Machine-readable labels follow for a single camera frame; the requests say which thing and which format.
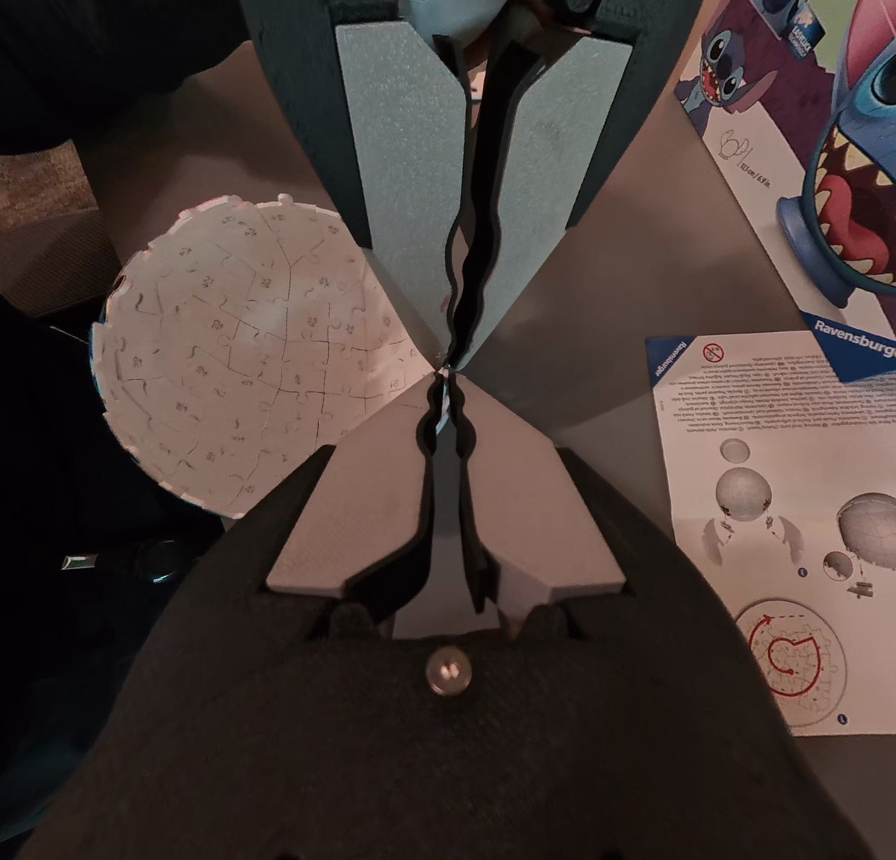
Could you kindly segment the cardboard puzzle box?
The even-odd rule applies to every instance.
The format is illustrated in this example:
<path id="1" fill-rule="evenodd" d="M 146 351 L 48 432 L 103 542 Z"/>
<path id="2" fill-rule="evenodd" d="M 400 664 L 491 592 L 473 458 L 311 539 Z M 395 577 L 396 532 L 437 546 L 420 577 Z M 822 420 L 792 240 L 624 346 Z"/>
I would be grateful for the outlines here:
<path id="1" fill-rule="evenodd" d="M 720 0 L 675 94 L 842 382 L 895 371 L 895 0 Z"/>

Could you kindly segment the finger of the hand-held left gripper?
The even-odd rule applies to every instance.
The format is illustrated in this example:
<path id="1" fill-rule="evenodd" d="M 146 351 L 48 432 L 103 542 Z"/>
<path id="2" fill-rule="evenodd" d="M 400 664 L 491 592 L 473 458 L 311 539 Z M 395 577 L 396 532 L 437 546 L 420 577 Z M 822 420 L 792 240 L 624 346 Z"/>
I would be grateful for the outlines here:
<path id="1" fill-rule="evenodd" d="M 462 209 L 469 80 L 460 45 L 407 22 L 335 29 L 372 249 L 365 254 L 417 349 L 442 364 Z"/>
<path id="2" fill-rule="evenodd" d="M 476 353 L 564 236 L 631 53 L 624 42 L 541 35 L 509 42 L 489 71 L 452 368 Z"/>

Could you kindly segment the person's left forearm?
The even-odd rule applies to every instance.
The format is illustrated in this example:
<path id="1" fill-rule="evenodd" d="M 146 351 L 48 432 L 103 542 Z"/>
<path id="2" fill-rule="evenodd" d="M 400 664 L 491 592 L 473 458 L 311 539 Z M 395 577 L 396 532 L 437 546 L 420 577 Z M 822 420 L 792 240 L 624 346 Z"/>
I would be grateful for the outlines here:
<path id="1" fill-rule="evenodd" d="M 55 148 L 249 38 L 239 0 L 1 0 L 1 151 Z"/>

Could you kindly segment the blue puzzle ball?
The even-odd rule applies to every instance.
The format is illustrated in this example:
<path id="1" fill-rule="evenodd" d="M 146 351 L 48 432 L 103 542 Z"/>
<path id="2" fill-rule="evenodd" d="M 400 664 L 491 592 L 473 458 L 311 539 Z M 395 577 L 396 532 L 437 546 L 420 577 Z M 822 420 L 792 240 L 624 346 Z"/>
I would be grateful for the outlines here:
<path id="1" fill-rule="evenodd" d="M 225 518 L 433 371 L 342 217 L 285 194 L 182 211 L 124 267 L 91 369 L 140 468 Z"/>

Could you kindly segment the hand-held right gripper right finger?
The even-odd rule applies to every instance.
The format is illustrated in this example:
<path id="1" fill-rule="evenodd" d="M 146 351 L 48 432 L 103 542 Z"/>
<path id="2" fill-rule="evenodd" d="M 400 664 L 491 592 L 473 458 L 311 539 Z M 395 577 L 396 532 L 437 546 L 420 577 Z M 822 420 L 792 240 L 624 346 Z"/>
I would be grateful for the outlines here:
<path id="1" fill-rule="evenodd" d="M 464 376 L 450 377 L 462 463 L 459 520 L 475 610 L 510 620 L 618 593 L 625 577 L 554 444 Z"/>

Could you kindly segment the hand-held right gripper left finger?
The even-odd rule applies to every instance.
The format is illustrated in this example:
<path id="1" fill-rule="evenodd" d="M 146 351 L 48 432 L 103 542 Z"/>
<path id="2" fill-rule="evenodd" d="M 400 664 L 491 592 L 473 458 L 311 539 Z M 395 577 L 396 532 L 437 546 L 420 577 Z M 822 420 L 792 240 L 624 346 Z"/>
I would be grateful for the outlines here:
<path id="1" fill-rule="evenodd" d="M 375 622 L 430 572 L 443 378 L 426 375 L 342 438 L 266 584 L 362 604 Z"/>

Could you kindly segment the black badge reel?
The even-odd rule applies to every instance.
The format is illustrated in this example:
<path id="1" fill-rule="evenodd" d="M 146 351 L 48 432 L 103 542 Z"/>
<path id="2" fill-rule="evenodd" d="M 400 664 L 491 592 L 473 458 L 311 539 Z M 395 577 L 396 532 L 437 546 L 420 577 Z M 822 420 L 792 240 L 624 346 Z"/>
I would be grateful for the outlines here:
<path id="1" fill-rule="evenodd" d="M 194 559 L 194 550 L 182 541 L 152 539 L 103 552 L 66 555 L 61 570 L 100 571 L 160 584 L 182 576 Z"/>

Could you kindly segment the white instruction sheet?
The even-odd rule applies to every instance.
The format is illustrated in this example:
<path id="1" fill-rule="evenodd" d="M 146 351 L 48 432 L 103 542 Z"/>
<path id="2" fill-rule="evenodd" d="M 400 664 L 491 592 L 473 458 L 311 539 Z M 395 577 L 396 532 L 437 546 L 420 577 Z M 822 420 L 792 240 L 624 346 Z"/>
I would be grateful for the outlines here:
<path id="1" fill-rule="evenodd" d="M 675 538 L 800 735 L 895 728 L 894 379 L 805 330 L 649 338 Z"/>

